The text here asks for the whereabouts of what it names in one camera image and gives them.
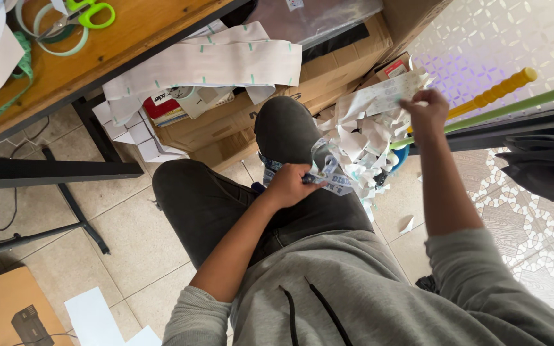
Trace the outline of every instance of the dark gray jeans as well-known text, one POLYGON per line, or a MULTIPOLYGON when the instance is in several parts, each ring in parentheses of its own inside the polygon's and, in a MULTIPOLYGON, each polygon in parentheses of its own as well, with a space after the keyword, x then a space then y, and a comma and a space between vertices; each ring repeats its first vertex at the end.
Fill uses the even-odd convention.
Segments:
MULTIPOLYGON (((260 153, 282 163, 311 164, 311 147, 320 138, 305 106, 286 96, 272 98, 262 106, 255 132, 260 153)), ((320 168, 323 159, 316 159, 320 168)), ((196 269, 258 197, 254 190, 194 160, 163 163, 153 176, 153 191, 196 269)), ((331 230, 373 232, 355 193, 339 197, 320 189, 278 211, 249 265, 296 240, 331 230)))

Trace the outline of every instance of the gray hoodie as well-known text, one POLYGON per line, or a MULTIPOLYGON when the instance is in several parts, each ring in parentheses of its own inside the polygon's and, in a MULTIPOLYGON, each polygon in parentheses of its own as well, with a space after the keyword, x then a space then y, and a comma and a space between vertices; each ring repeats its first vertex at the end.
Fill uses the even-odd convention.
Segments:
POLYGON ((374 234, 326 232, 250 267, 233 303, 184 288, 164 345, 225 345, 230 315, 235 345, 292 345, 294 334, 300 345, 343 346, 329 310, 352 345, 554 345, 554 310, 513 279, 488 231, 426 245, 441 295, 410 286, 374 234))

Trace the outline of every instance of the green measuring tape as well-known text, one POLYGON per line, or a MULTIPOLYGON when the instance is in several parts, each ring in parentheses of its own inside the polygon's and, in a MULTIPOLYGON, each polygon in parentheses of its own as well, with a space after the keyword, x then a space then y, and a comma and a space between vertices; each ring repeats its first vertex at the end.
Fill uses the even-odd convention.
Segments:
POLYGON ((14 79, 20 79, 22 77, 29 77, 29 84, 25 89, 21 92, 19 92, 18 95, 13 97, 11 100, 9 100, 5 105, 0 107, 0 115, 5 112, 6 109, 8 109, 16 100, 19 99, 20 95, 24 94, 27 89, 33 84, 33 70, 31 69, 31 43, 27 41, 27 38, 25 38, 25 35, 23 35, 22 32, 16 31, 14 33, 14 37, 16 40, 20 43, 21 47, 25 51, 25 54, 23 54, 23 57, 20 59, 17 66, 22 70, 21 73, 15 74, 12 73, 12 77, 14 79))

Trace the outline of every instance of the person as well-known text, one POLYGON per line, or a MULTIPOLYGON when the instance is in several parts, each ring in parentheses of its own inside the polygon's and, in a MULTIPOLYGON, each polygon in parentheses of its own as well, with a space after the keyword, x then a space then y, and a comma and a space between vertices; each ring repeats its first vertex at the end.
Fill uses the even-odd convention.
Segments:
POLYGON ((355 193, 303 184, 320 134, 302 104, 275 97, 255 133, 261 154, 285 165, 262 194, 193 160, 155 172, 157 201, 197 269, 164 345, 225 345, 228 317, 235 345, 554 345, 554 310, 513 279, 460 181, 447 101, 423 90, 401 106, 420 149, 440 294, 410 286, 355 193))

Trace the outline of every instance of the broom handle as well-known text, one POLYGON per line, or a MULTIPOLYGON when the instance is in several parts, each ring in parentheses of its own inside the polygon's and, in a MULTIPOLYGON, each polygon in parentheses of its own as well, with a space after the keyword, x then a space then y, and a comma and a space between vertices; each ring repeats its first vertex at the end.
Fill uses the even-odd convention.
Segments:
MULTIPOLYGON (((446 120, 456 118, 459 115, 471 112, 477 108, 487 106, 489 103, 495 102, 498 98, 502 98, 506 96, 506 94, 509 94, 520 87, 524 87, 527 83, 535 81, 536 78, 538 78, 538 74, 533 68, 523 68, 521 71, 511 75, 508 79, 504 79, 489 90, 474 97, 473 100, 467 101, 466 103, 463 103, 462 105, 448 111, 448 117, 446 120)), ((411 126, 407 128, 407 132, 412 132, 411 126)))
MULTIPOLYGON (((538 105, 542 105, 543 103, 552 102, 552 101, 554 101, 554 90, 547 91, 543 94, 536 95, 534 97, 526 98, 525 100, 515 102, 510 105, 503 106, 492 111, 488 111, 481 115, 476 115, 468 119, 463 119, 461 121, 455 122, 448 126, 444 126, 444 133, 447 134, 448 132, 468 128, 470 126, 479 124, 481 122, 498 118, 502 115, 514 113, 517 111, 521 111, 527 108, 535 107, 538 105)), ((413 137, 405 138, 403 140, 399 140, 397 142, 391 143, 390 149, 399 148, 406 144, 412 144, 412 143, 414 143, 413 137)))

